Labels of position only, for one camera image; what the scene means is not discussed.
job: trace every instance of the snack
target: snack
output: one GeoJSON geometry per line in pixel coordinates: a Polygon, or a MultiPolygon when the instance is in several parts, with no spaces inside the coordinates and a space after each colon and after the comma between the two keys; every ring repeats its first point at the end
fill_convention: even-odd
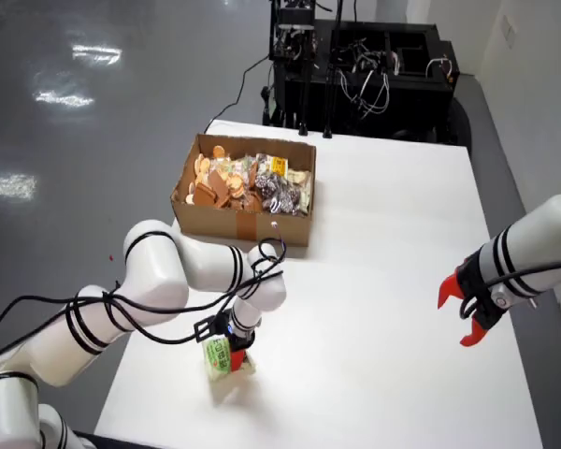
{"type": "Polygon", "coordinates": [[[245,189],[243,188],[243,184],[241,184],[241,187],[239,187],[236,190],[231,190],[231,196],[233,198],[241,198],[243,195],[245,195],[245,189]]]}
{"type": "Polygon", "coordinates": [[[276,173],[262,173],[255,177],[255,186],[262,193],[264,210],[297,215],[301,193],[286,179],[276,173]]]}
{"type": "Polygon", "coordinates": [[[229,194],[226,194],[226,196],[219,196],[218,201],[216,201],[216,204],[214,205],[214,207],[216,209],[222,209],[224,206],[226,206],[228,204],[230,199],[231,199],[231,196],[229,194]]]}
{"type": "Polygon", "coordinates": [[[228,178],[228,186],[231,191],[238,190],[243,187],[243,179],[239,175],[231,175],[228,178]]]}
{"type": "Polygon", "coordinates": [[[257,175],[258,173],[258,164],[257,162],[254,162],[252,164],[252,167],[250,168],[250,189],[253,189],[255,187],[255,175],[257,175]]]}
{"type": "Polygon", "coordinates": [[[196,206],[214,206],[216,194],[212,189],[200,182],[195,187],[194,204],[196,206]]]}
{"type": "Polygon", "coordinates": [[[223,174],[228,174],[232,171],[233,162],[230,157],[223,157],[219,159],[212,159],[209,162],[209,171],[217,170],[221,176],[223,174]]]}
{"type": "Polygon", "coordinates": [[[243,210],[243,204],[238,199],[231,199],[229,206],[232,210],[243,210]]]}
{"type": "Polygon", "coordinates": [[[224,198],[228,196],[228,187],[226,186],[226,182],[223,181],[221,175],[219,175],[218,171],[214,170],[210,172],[208,175],[208,182],[218,198],[224,198]]]}
{"type": "Polygon", "coordinates": [[[208,177],[206,176],[205,173],[199,173],[197,175],[197,178],[195,178],[195,185],[197,184],[204,184],[207,187],[210,187],[209,182],[208,182],[208,177]]]}
{"type": "Polygon", "coordinates": [[[261,212],[262,201],[254,192],[248,192],[243,200],[243,209],[251,212],[261,212]]]}
{"type": "Polygon", "coordinates": [[[299,197],[299,210],[303,213],[308,213],[309,202],[311,201],[311,176],[308,173],[308,178],[306,179],[303,186],[299,187],[301,195],[299,197]]]}
{"type": "Polygon", "coordinates": [[[194,172],[195,176],[199,175],[199,168],[201,167],[202,160],[204,159],[204,155],[202,153],[198,154],[195,158],[194,162],[194,172]]]}
{"type": "Polygon", "coordinates": [[[258,163],[258,174],[276,173],[285,179],[287,178],[289,161],[286,159],[259,153],[255,156],[255,160],[258,163]]]}
{"type": "Polygon", "coordinates": [[[199,171],[200,173],[208,174],[209,173],[209,159],[204,157],[202,161],[199,163],[199,171]]]}
{"type": "Polygon", "coordinates": [[[247,351],[233,353],[226,337],[202,341],[204,351],[204,363],[206,373],[212,382],[227,376],[231,372],[245,371],[246,374],[255,372],[255,365],[247,351]],[[243,355],[242,359],[235,360],[237,355],[243,355]]]}
{"type": "Polygon", "coordinates": [[[221,147],[220,145],[216,145],[214,147],[214,150],[212,151],[212,154],[214,155],[215,158],[219,159],[221,157],[224,157],[224,148],[221,147]]]}
{"type": "Polygon", "coordinates": [[[293,184],[305,185],[306,180],[309,178],[308,171],[287,170],[287,181],[293,184]]]}

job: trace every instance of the black mount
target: black mount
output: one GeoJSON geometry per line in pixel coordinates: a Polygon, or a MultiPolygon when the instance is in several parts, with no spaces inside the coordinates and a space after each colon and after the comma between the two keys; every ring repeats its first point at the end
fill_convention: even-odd
{"type": "Polygon", "coordinates": [[[255,330],[248,333],[247,338],[239,337],[230,330],[231,309],[211,315],[194,324],[195,341],[198,343],[215,335],[224,335],[230,344],[231,352],[248,349],[255,341],[255,330]]]}
{"type": "MultiPolygon", "coordinates": [[[[457,283],[464,297],[476,297],[476,304],[472,306],[475,307],[473,317],[482,329],[489,330],[498,323],[506,311],[495,304],[490,296],[490,290],[484,286],[484,279],[480,272],[480,250],[468,257],[457,269],[457,283]]],[[[461,318],[466,319],[463,311],[468,304],[464,300],[461,306],[461,318]]]]}

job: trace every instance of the green label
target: green label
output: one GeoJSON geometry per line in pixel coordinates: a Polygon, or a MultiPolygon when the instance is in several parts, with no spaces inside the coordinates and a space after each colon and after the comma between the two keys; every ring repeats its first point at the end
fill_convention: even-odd
{"type": "Polygon", "coordinates": [[[206,348],[209,365],[219,372],[231,372],[231,349],[227,339],[208,341],[206,348]]]}

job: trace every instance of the black stripe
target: black stripe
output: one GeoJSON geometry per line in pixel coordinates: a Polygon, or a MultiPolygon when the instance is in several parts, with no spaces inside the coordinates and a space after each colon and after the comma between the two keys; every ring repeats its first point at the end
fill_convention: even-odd
{"type": "Polygon", "coordinates": [[[79,333],[75,329],[75,326],[73,324],[73,318],[71,317],[70,303],[67,303],[66,306],[65,306],[65,317],[66,317],[66,325],[68,326],[68,330],[70,331],[71,335],[73,336],[73,338],[75,339],[77,344],[81,347],[81,349],[83,351],[85,351],[86,353],[91,354],[91,355],[102,354],[101,351],[96,351],[89,344],[87,344],[85,342],[85,340],[81,338],[81,336],[79,335],[79,333]]]}
{"type": "MultiPolygon", "coordinates": [[[[505,229],[505,232],[503,232],[503,238],[501,239],[502,242],[501,246],[503,249],[503,256],[505,257],[505,264],[507,264],[507,269],[509,270],[509,273],[514,273],[517,270],[513,266],[513,261],[511,260],[511,256],[509,254],[509,248],[507,246],[507,235],[509,234],[510,228],[511,226],[509,226],[507,229],[505,229]]],[[[525,283],[525,281],[522,278],[515,278],[515,281],[519,283],[520,287],[526,290],[526,292],[529,292],[534,296],[539,295],[541,293],[538,290],[535,290],[532,287],[530,287],[527,283],[525,283]]]]}
{"type": "Polygon", "coordinates": [[[496,274],[498,274],[499,276],[503,276],[505,274],[505,272],[503,271],[503,267],[501,266],[501,261],[498,257],[498,249],[497,249],[498,240],[501,238],[502,235],[503,233],[496,236],[495,242],[493,243],[493,260],[495,261],[496,274]]]}
{"type": "Polygon", "coordinates": [[[129,257],[129,253],[131,253],[131,250],[133,248],[135,248],[135,245],[137,245],[138,243],[140,243],[142,240],[145,240],[149,237],[153,237],[153,236],[161,236],[161,237],[167,237],[170,239],[170,241],[172,241],[173,243],[175,243],[175,240],[170,237],[170,235],[164,231],[150,231],[150,232],[146,232],[145,234],[141,234],[139,237],[137,237],[135,240],[133,240],[133,243],[131,243],[129,245],[129,248],[127,249],[127,252],[124,254],[124,263],[127,263],[127,258],[129,257]]]}
{"type": "Polygon", "coordinates": [[[237,326],[237,328],[239,330],[242,330],[243,332],[249,332],[250,330],[253,329],[253,327],[247,327],[237,319],[237,314],[235,313],[235,309],[231,309],[231,320],[233,321],[235,326],[237,326]]]}
{"type": "Polygon", "coordinates": [[[106,313],[108,314],[108,318],[110,319],[110,322],[119,330],[121,330],[122,332],[131,332],[128,329],[125,329],[124,327],[122,327],[121,325],[119,325],[119,322],[116,321],[116,318],[114,318],[114,313],[112,313],[112,305],[105,302],[104,303],[104,308],[106,309],[106,313]]]}
{"type": "MultiPolygon", "coordinates": [[[[257,276],[257,273],[254,272],[253,273],[253,277],[255,278],[257,276]]],[[[249,299],[250,297],[253,296],[253,294],[257,291],[258,287],[260,286],[260,281],[253,283],[252,285],[250,285],[250,288],[248,288],[247,292],[245,292],[243,294],[242,297],[240,297],[241,299],[249,299]]]]}
{"type": "Polygon", "coordinates": [[[98,348],[108,348],[108,344],[104,343],[103,341],[101,341],[100,339],[98,339],[93,332],[90,330],[90,328],[88,328],[85,325],[85,322],[83,321],[83,316],[81,315],[81,310],[79,309],[79,307],[74,307],[73,308],[73,313],[75,313],[75,318],[77,319],[77,323],[79,323],[79,327],[81,329],[81,331],[83,332],[83,334],[85,335],[85,337],[87,337],[87,340],[91,341],[95,346],[97,346],[98,348]]]}
{"type": "Polygon", "coordinates": [[[233,281],[231,281],[228,290],[226,290],[227,292],[230,292],[231,290],[233,290],[235,281],[237,280],[237,255],[235,254],[235,250],[232,246],[229,246],[228,249],[231,250],[231,254],[233,255],[233,281]]]}
{"type": "Polygon", "coordinates": [[[65,430],[65,442],[63,443],[63,449],[66,449],[66,446],[68,445],[68,428],[66,427],[65,420],[62,416],[60,419],[63,422],[63,429],[65,430]]]}
{"type": "Polygon", "coordinates": [[[233,250],[233,257],[238,261],[237,279],[233,282],[233,288],[231,289],[234,290],[241,285],[241,281],[243,280],[243,257],[241,257],[241,250],[239,248],[235,246],[231,246],[230,248],[233,250]]]}
{"type": "MultiPolygon", "coordinates": [[[[501,233],[496,237],[496,239],[495,239],[495,244],[493,245],[493,259],[495,260],[496,272],[498,273],[499,276],[503,276],[503,275],[505,274],[505,270],[504,270],[503,267],[501,266],[501,259],[500,259],[500,257],[498,256],[498,244],[499,244],[500,241],[502,241],[503,234],[504,234],[506,231],[508,231],[508,230],[509,230],[509,228],[507,228],[507,229],[505,229],[505,231],[501,232],[501,233]]],[[[518,297],[526,297],[526,298],[529,297],[528,295],[526,295],[526,294],[520,292],[517,288],[515,288],[515,287],[511,284],[511,282],[505,281],[505,282],[503,282],[503,283],[505,284],[505,286],[506,286],[507,288],[510,289],[510,291],[511,291],[514,295],[516,295],[516,296],[518,296],[518,297]]]]}
{"type": "Polygon", "coordinates": [[[235,248],[237,250],[237,257],[239,259],[239,279],[237,279],[237,287],[241,285],[241,281],[243,281],[243,257],[241,256],[241,250],[239,248],[235,248]]]}
{"type": "Polygon", "coordinates": [[[19,372],[19,371],[0,372],[0,381],[2,381],[3,379],[13,379],[13,378],[24,379],[25,381],[31,382],[33,385],[36,386],[36,388],[39,388],[37,386],[36,379],[34,379],[32,376],[30,376],[25,372],[19,372]]]}
{"type": "Polygon", "coordinates": [[[58,441],[57,449],[63,449],[63,441],[65,440],[65,420],[60,414],[58,414],[58,417],[60,418],[60,440],[58,441]]]}

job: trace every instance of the white table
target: white table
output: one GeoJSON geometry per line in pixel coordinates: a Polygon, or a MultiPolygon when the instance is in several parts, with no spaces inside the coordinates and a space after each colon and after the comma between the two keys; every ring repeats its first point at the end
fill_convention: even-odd
{"type": "MultiPolygon", "coordinates": [[[[465,149],[222,121],[209,132],[318,147],[309,247],[282,266],[288,297],[257,331],[253,376],[210,385],[201,345],[136,333],[97,435],[200,449],[541,447],[509,316],[464,348],[460,301],[437,311],[441,281],[488,240],[465,149]]],[[[152,330],[177,338],[202,316],[152,330]]]]}

